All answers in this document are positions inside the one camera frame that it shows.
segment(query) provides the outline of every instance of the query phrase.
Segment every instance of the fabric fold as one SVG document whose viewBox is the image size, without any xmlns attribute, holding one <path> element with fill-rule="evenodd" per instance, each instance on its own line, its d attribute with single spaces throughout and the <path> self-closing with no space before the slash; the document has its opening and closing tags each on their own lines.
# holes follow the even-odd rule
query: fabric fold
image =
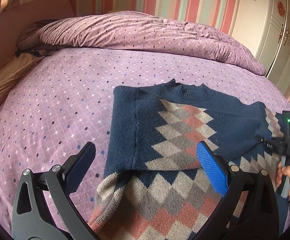
<svg viewBox="0 0 290 240">
<path fill-rule="evenodd" d="M 266 74 L 265 67 L 251 52 L 228 34 L 206 25 L 132 11 L 55 21 L 18 41 L 21 50 L 39 44 L 172 53 Z"/>
</svg>

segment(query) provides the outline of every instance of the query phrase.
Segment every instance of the red decorative sticker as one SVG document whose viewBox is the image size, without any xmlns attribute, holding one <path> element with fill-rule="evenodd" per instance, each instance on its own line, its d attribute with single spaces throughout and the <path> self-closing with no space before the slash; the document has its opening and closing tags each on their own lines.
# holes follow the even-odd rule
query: red decorative sticker
<svg viewBox="0 0 290 240">
<path fill-rule="evenodd" d="M 285 16 L 285 8 L 281 1 L 278 2 L 277 9 L 280 16 Z"/>
</svg>

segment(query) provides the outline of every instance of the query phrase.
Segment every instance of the bed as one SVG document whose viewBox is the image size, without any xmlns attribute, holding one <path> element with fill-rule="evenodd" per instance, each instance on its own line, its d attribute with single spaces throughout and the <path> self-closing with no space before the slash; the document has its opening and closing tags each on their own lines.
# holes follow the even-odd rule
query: bed
<svg viewBox="0 0 290 240">
<path fill-rule="evenodd" d="M 90 220 L 118 85 L 150 86 L 175 78 L 204 83 L 244 104 L 261 101 L 274 112 L 290 110 L 248 49 L 204 25 L 129 11 L 67 18 L 32 25 L 18 48 L 19 56 L 0 71 L 0 80 L 6 72 L 16 73 L 9 88 L 4 87 L 7 97 L 0 99 L 0 224 L 9 233 L 22 171 L 63 164 L 87 141 L 96 145 L 96 158 L 70 198 Z M 11 71 L 11 62 L 14 67 L 27 62 L 28 68 Z M 272 178 L 277 162 L 272 163 Z M 52 199 L 46 198 L 56 224 L 64 228 Z"/>
</svg>

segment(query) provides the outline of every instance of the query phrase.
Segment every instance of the sweater collar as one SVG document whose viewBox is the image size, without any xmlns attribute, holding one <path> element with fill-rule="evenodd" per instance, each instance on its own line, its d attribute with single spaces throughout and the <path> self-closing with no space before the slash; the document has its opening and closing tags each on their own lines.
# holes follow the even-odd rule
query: sweater collar
<svg viewBox="0 0 290 240">
<path fill-rule="evenodd" d="M 206 101 L 213 96 L 214 91 L 209 89 L 206 85 L 183 85 L 176 83 L 173 78 L 171 81 L 163 84 L 169 94 L 177 97 L 182 97 L 188 100 Z"/>
</svg>

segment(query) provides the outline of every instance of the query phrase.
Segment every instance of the screw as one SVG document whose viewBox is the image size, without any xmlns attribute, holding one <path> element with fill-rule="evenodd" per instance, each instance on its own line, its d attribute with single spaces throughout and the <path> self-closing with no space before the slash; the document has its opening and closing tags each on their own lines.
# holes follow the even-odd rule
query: screw
<svg viewBox="0 0 290 240">
<path fill-rule="evenodd" d="M 267 176 L 267 175 L 268 175 L 268 172 L 267 172 L 266 170 L 261 170 L 261 174 L 262 174 L 263 176 Z"/>
<path fill-rule="evenodd" d="M 61 166 L 60 165 L 55 165 L 55 166 L 53 166 L 52 171 L 57 172 L 60 169 L 61 169 Z"/>
<path fill-rule="evenodd" d="M 23 175 L 28 175 L 30 173 L 30 170 L 29 169 L 26 169 L 23 171 Z"/>
<path fill-rule="evenodd" d="M 239 167 L 236 166 L 236 165 L 232 165 L 232 166 L 230 167 L 230 169 L 231 169 L 233 172 L 237 172 L 237 171 L 239 171 Z"/>
</svg>

